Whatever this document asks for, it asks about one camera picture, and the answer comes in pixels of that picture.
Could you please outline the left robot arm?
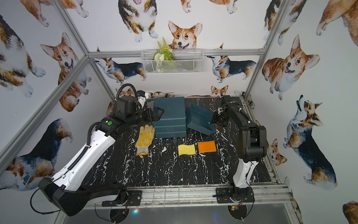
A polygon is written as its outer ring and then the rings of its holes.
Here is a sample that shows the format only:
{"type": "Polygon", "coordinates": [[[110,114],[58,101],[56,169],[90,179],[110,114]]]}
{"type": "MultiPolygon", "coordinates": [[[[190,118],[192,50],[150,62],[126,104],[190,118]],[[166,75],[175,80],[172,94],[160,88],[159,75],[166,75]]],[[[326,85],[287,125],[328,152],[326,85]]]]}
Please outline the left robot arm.
{"type": "Polygon", "coordinates": [[[144,121],[159,121],[163,114],[164,109],[148,102],[144,91],[135,91],[134,96],[117,95],[110,114],[90,126],[82,149],[53,177],[43,178],[38,184],[39,190],[69,217],[86,205],[100,201],[126,203],[127,188],[122,184],[111,183],[100,190],[88,190],[81,186],[82,182],[103,153],[128,128],[144,121]]]}

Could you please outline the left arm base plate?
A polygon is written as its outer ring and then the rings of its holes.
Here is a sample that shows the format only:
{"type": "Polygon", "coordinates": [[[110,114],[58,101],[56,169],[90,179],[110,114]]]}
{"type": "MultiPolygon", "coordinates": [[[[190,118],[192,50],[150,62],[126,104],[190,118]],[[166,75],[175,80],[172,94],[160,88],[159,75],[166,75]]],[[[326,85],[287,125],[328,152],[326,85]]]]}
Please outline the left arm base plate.
{"type": "Polygon", "coordinates": [[[102,202],[102,207],[113,206],[139,206],[141,203],[142,191],[141,190],[125,190],[123,189],[112,201],[102,202]]]}

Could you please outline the teal pulled-out drawer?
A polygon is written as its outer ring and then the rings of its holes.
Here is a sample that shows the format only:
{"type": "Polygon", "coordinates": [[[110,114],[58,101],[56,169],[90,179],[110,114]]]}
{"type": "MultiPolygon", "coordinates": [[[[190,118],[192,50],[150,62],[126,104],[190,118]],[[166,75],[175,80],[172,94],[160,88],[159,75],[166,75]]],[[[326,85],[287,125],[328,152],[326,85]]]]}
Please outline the teal pulled-out drawer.
{"type": "Polygon", "coordinates": [[[205,135],[215,131],[212,124],[212,113],[199,105],[190,103],[186,106],[186,127],[205,135]]]}

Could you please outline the yellow green sponge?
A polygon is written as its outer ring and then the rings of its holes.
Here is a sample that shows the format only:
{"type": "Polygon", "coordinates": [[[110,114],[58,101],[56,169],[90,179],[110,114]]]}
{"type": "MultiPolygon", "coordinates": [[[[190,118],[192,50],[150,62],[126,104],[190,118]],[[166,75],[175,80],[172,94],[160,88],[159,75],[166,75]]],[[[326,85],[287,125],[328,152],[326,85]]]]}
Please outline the yellow green sponge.
{"type": "Polygon", "coordinates": [[[179,145],[178,146],[178,156],[181,155],[195,155],[196,149],[195,145],[179,145]]]}

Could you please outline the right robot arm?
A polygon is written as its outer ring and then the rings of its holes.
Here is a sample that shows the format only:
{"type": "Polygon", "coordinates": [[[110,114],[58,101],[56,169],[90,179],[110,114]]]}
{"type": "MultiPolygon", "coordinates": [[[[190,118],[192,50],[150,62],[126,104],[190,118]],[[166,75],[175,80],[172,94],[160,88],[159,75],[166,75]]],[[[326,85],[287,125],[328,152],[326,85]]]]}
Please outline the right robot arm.
{"type": "Polygon", "coordinates": [[[267,155],[267,131],[249,117],[242,103],[227,95],[222,97],[222,105],[215,112],[212,123],[224,127],[230,119],[238,126],[239,163],[233,182],[227,188],[217,188],[214,197],[217,203],[253,203],[254,192],[249,181],[255,167],[267,155]]]}

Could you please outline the orange sponge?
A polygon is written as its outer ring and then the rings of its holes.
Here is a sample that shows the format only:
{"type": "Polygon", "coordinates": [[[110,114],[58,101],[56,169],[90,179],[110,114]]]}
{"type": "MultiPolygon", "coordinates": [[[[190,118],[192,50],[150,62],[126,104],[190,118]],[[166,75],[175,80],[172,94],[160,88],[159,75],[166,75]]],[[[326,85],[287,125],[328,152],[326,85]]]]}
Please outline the orange sponge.
{"type": "Polygon", "coordinates": [[[199,142],[198,150],[200,154],[217,151],[216,144],[214,141],[199,142]]]}

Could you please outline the teal drawer cabinet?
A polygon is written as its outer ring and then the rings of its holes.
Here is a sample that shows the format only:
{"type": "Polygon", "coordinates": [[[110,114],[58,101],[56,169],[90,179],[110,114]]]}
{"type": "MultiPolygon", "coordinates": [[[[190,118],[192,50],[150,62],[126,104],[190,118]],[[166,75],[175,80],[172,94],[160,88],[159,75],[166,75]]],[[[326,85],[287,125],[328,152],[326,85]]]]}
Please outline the teal drawer cabinet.
{"type": "Polygon", "coordinates": [[[159,139],[186,137],[184,97],[155,98],[154,107],[164,111],[158,121],[153,121],[159,139]]]}

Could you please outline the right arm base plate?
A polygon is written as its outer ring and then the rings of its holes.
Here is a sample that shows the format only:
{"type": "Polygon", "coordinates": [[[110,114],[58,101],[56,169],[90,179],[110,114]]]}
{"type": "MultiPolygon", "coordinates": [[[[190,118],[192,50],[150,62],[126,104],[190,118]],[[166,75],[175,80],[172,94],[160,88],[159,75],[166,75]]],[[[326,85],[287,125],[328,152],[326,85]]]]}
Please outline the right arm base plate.
{"type": "Polygon", "coordinates": [[[255,202],[254,192],[250,187],[236,188],[216,188],[213,197],[216,198],[217,203],[253,203],[255,202]]]}

